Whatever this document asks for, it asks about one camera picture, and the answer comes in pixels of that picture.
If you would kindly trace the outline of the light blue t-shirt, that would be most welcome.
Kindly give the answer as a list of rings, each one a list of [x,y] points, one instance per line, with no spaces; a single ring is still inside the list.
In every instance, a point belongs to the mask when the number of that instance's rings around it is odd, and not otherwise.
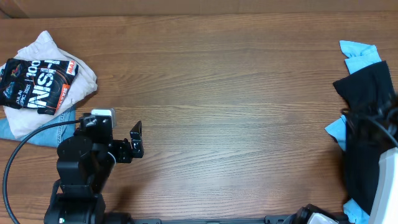
[[[381,61],[375,45],[341,40],[340,48],[346,55],[345,64],[349,74]],[[338,143],[343,152],[346,150],[345,125],[346,117],[341,115],[339,119],[325,128],[325,131]],[[369,222],[369,215],[353,199],[343,205],[343,211],[351,223],[368,224]]]

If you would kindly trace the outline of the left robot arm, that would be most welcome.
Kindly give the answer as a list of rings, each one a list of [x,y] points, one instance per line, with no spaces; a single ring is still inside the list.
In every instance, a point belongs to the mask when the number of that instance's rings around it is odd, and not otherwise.
[[[130,139],[113,138],[111,116],[84,114],[72,137],[57,148],[57,171],[45,224],[127,224],[129,213],[105,211],[102,190],[116,164],[142,158],[142,123],[130,131]]]

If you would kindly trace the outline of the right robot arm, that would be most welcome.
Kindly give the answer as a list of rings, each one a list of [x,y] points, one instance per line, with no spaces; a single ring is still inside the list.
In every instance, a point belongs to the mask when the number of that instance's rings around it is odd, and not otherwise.
[[[301,208],[297,213],[289,216],[285,223],[303,224],[339,224],[333,215],[320,212],[318,207],[311,204]],[[369,223],[393,224],[397,223],[397,148],[392,148],[381,154],[379,160],[379,181],[376,195],[371,209]]]

